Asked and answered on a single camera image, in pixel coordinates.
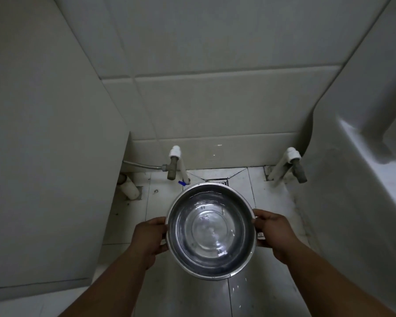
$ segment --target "person's left arm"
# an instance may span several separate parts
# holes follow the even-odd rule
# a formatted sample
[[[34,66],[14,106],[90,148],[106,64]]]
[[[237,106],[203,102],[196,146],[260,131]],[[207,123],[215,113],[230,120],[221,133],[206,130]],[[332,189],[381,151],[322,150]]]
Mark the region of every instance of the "person's left arm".
[[[159,217],[136,225],[127,250],[60,317],[131,316],[145,271],[168,249],[160,245],[167,231],[164,222]]]

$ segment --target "drain cover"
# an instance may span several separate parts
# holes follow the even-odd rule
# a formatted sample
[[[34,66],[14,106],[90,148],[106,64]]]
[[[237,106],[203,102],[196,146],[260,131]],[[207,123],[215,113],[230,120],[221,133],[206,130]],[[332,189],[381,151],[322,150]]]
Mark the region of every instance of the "drain cover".
[[[205,182],[215,182],[215,183],[221,183],[222,185],[229,186],[229,183],[227,182],[226,179],[208,179]]]

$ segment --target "bowl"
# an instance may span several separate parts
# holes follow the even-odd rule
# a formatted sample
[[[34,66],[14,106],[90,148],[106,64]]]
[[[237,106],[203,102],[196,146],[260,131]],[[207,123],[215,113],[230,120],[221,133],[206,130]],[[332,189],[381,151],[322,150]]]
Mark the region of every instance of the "bowl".
[[[204,182],[185,189],[166,217],[167,245],[191,275],[221,280],[251,259],[257,242],[252,208],[234,189]]]

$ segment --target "person's left hand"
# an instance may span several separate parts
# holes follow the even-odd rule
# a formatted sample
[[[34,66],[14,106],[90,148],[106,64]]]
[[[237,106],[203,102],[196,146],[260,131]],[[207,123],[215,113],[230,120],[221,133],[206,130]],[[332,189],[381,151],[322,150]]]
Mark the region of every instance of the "person's left hand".
[[[147,269],[155,262],[155,256],[168,250],[167,244],[160,245],[167,226],[166,217],[157,217],[137,224],[132,236],[130,248],[143,256]]]

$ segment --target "white cabinet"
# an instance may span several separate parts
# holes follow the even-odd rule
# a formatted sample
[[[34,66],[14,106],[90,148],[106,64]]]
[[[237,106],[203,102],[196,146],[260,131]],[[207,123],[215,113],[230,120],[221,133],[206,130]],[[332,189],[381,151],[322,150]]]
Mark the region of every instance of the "white cabinet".
[[[0,0],[0,300],[91,281],[128,129],[53,0]]]

